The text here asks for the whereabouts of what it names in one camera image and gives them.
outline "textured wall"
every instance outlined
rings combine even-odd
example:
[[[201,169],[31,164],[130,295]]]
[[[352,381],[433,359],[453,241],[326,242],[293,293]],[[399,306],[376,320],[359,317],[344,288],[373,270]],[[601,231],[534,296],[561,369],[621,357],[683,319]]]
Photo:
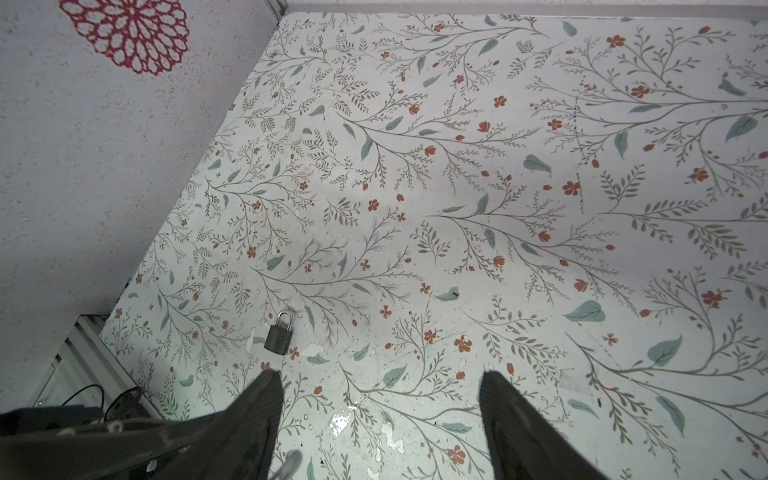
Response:
[[[79,2],[0,5],[0,410],[114,305],[273,31],[255,0]]]

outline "red flower decal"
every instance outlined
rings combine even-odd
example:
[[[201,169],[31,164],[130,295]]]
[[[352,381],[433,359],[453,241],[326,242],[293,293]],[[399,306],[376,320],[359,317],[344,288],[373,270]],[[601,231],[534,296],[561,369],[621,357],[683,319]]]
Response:
[[[60,0],[78,33],[115,65],[136,73],[169,71],[187,51],[179,0]]]

